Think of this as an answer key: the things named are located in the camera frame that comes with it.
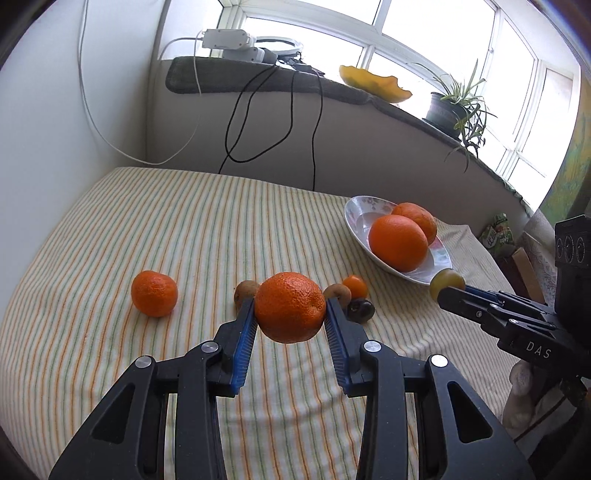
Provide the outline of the green package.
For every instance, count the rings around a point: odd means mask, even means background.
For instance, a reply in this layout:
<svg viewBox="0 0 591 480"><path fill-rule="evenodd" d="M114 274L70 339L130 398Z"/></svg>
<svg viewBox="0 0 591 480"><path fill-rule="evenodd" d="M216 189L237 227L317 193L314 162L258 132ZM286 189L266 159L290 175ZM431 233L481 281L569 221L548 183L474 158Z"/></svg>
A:
<svg viewBox="0 0 591 480"><path fill-rule="evenodd" d="M509 219L505 213L497 214L479 236L481 244L493 256L515 247L515 240Z"/></svg>

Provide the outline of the brown kiwi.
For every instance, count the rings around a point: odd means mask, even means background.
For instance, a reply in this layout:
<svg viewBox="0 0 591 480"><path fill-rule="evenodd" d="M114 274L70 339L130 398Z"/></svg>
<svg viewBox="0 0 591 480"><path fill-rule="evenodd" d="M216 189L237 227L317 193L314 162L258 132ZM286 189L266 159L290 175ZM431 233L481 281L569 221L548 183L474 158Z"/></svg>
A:
<svg viewBox="0 0 591 480"><path fill-rule="evenodd" d="M352 292L349 287L341 283L335 283L325 288L325 299L337 299L342 309L346 309L352 301Z"/></svg>
<svg viewBox="0 0 591 480"><path fill-rule="evenodd" d="M245 300L252 299L259 291L259 283L253 280L243 280L236 286L235 294L233 294L233 303L235 304L235 311L238 312L242 308Z"/></svg>

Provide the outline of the dark plum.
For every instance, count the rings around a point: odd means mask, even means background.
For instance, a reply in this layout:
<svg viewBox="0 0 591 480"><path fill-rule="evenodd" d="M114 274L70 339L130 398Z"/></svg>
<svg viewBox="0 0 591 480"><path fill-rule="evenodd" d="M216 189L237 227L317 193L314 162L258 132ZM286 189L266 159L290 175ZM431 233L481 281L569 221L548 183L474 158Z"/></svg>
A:
<svg viewBox="0 0 591 480"><path fill-rule="evenodd" d="M367 298L356 298L346 307L346 317L349 321L365 324L375 315L375 307Z"/></svg>

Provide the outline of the striped table cloth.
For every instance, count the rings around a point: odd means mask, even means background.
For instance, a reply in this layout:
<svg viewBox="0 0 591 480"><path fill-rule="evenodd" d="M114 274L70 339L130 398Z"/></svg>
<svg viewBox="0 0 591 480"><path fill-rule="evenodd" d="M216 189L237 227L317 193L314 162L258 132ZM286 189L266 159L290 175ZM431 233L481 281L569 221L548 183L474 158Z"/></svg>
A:
<svg viewBox="0 0 591 480"><path fill-rule="evenodd" d="M207 173L119 168L70 209L16 287L1 323L1 427L47 479L73 434L140 355L174 358L235 318L242 280L294 271L322 289L369 287L366 331L417 359L446 355L498 417L517 360L429 289L389 275L349 233L345 197ZM178 287L170 316L133 306L144 270ZM342 394L325 332L293 345L257 333L245 385L219 399L228 479L355 479L363 398Z"/></svg>

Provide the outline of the potted green plant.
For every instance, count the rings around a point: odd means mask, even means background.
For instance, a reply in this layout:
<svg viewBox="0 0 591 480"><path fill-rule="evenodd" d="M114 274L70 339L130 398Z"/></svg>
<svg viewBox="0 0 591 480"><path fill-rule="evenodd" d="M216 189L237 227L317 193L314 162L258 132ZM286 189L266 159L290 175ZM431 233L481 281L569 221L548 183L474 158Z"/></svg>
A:
<svg viewBox="0 0 591 480"><path fill-rule="evenodd" d="M478 88L486 82L485 78L477 77L479 61L475 61L467 82L460 82L448 73L438 75L419 62L414 62L414 65L426 70L443 89L442 92L431 93L429 110L423 121L458 142L445 160L452 153L462 152L466 159L464 172L467 172L472 159L480 160L480 149L486 144L484 134L488 119L496 117L478 92Z"/></svg>

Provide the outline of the large orange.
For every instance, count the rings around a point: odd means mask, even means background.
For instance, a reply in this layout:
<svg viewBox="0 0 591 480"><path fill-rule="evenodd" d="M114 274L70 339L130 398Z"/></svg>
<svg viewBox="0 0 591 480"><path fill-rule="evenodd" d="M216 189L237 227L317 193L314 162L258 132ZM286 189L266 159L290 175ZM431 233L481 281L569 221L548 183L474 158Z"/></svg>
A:
<svg viewBox="0 0 591 480"><path fill-rule="evenodd" d="M369 233L370 251L390 267L410 272L425 260L429 244L420 226L401 215L385 215L373 223Z"/></svg>

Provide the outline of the yellow wavy bowl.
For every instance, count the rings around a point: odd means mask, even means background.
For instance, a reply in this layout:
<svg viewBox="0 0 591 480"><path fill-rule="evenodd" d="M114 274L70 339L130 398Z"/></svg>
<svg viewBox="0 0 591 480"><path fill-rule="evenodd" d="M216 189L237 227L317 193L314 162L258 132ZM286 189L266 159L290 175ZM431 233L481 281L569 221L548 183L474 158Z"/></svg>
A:
<svg viewBox="0 0 591 480"><path fill-rule="evenodd" d="M398 104L409 100L413 93L399 86L396 76L379 76L367 69L342 65L339 76L349 87L363 90L388 103Z"/></svg>

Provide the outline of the grey sill mat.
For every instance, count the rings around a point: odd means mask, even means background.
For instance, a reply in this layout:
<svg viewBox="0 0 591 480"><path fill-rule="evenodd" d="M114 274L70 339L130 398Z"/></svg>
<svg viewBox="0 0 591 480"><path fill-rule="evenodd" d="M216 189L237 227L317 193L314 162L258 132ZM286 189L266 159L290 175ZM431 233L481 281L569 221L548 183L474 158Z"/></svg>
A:
<svg viewBox="0 0 591 480"><path fill-rule="evenodd" d="M349 105L370 105L377 112L408 124L425 134L443 142L451 149L463 154L465 148L460 142L436 128L433 124L417 118L405 110L363 90L317 77L313 73L297 72L274 65L181 56L174 58L167 68L164 84L174 94L235 93L252 89L256 76L270 72L260 90L263 92L290 92L319 94Z"/></svg>

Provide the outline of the mandarin orange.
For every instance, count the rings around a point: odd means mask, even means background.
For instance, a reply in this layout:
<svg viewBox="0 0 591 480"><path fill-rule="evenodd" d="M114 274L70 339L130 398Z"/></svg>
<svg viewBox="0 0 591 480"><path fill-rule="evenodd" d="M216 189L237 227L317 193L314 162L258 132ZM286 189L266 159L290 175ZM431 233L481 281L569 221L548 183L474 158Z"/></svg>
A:
<svg viewBox="0 0 591 480"><path fill-rule="evenodd" d="M263 334L277 343L311 340L325 318L325 296L310 278L281 272L263 282L254 297L254 317Z"/></svg>
<svg viewBox="0 0 591 480"><path fill-rule="evenodd" d="M178 299L176 282L167 275L150 270L135 276L130 293L134 307L152 318L169 315Z"/></svg>

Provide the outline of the yellow-green plum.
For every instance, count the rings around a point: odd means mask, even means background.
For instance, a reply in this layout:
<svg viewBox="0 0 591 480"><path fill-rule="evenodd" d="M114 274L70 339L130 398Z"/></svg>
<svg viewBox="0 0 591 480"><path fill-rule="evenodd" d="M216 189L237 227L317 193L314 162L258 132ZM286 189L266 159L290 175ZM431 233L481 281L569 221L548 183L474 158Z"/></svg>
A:
<svg viewBox="0 0 591 480"><path fill-rule="evenodd" d="M439 271L431 280L429 291L431 298L437 302L439 294L448 287L466 289L464 277L456 270L448 268Z"/></svg>

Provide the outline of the white power strip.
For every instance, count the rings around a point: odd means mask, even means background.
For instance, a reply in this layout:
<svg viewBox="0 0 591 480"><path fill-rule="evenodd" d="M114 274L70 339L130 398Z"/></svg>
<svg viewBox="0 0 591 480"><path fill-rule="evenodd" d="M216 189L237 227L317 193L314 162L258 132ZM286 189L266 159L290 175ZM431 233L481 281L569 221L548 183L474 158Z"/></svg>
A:
<svg viewBox="0 0 591 480"><path fill-rule="evenodd" d="M242 29L207 29L202 35L202 45L211 50L221 50L226 60L274 65L277 55L266 48L256 46L256 38Z"/></svg>

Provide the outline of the small tangerine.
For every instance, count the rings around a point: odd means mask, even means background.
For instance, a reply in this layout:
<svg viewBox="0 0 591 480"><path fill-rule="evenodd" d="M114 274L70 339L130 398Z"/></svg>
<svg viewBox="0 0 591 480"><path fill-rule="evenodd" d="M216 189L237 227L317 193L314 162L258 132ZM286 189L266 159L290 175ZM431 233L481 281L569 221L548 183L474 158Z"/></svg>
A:
<svg viewBox="0 0 591 480"><path fill-rule="evenodd" d="M369 287L365 280L358 275L349 275L349 277L342 280L342 285L349 288L353 299L366 299L369 297Z"/></svg>

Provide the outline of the white floral plate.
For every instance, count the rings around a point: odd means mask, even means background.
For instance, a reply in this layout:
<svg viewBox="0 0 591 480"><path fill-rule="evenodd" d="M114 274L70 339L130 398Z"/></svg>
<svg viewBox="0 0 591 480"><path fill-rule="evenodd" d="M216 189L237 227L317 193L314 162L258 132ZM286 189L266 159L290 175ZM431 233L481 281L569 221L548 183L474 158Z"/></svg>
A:
<svg viewBox="0 0 591 480"><path fill-rule="evenodd" d="M422 264L410 272L401 272L384 263L370 250L370 228L382 216L389 215L396 203L370 195L359 195L346 201L344 218L349 232L362 246L370 259L384 271L415 284L429 286L431 280L442 270L452 269L451 256L439 237L429 246L429 251Z"/></svg>

